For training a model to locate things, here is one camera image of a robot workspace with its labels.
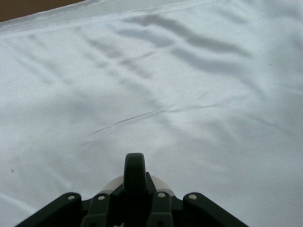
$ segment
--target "white fabric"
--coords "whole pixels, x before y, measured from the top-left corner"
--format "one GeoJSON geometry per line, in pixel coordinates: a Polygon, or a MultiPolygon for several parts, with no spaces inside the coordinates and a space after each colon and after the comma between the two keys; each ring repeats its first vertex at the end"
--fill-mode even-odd
{"type": "Polygon", "coordinates": [[[127,153],[178,198],[303,225],[303,2],[98,1],[0,23],[0,226],[127,153]]]}

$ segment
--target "screw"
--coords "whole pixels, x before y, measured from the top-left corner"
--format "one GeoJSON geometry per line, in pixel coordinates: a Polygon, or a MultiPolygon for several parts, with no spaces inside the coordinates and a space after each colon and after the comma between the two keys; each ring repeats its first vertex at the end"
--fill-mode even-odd
{"type": "Polygon", "coordinates": [[[99,197],[98,197],[98,200],[104,200],[105,199],[105,196],[104,195],[100,195],[99,197]]]}
{"type": "Polygon", "coordinates": [[[160,193],[158,193],[158,197],[159,197],[159,198],[165,198],[165,197],[166,197],[166,195],[165,195],[165,193],[160,192],[160,193]]]}
{"type": "Polygon", "coordinates": [[[191,199],[191,200],[196,200],[196,199],[197,199],[197,196],[194,195],[194,194],[190,194],[188,197],[189,197],[189,199],[191,199]]]}
{"type": "Polygon", "coordinates": [[[68,200],[73,200],[74,198],[76,198],[75,195],[70,195],[69,197],[67,197],[68,200]]]}

